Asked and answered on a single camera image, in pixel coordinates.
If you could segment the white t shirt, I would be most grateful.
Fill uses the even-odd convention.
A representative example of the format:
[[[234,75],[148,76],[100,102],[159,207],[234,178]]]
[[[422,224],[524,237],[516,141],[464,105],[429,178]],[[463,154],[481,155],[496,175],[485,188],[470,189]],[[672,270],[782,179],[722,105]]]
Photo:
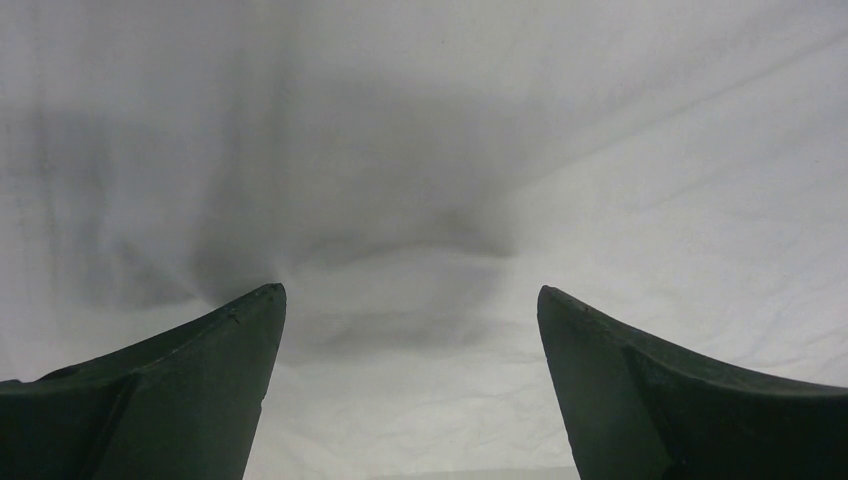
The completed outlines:
[[[847,382],[843,1],[5,1],[1,376],[288,294],[250,479],[551,476],[536,298]]]

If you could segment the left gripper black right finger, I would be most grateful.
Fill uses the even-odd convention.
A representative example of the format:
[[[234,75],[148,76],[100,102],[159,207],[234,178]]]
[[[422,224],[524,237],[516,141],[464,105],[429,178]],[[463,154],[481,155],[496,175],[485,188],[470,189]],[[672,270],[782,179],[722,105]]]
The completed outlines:
[[[696,353],[545,286],[537,322],[583,479],[843,479],[847,391]]]

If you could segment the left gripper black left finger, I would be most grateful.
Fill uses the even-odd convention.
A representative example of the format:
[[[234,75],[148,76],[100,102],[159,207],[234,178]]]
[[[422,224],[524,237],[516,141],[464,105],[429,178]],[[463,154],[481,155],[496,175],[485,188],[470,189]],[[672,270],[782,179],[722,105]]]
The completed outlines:
[[[240,479],[286,292],[267,284],[196,319],[42,378],[1,385],[5,479]]]

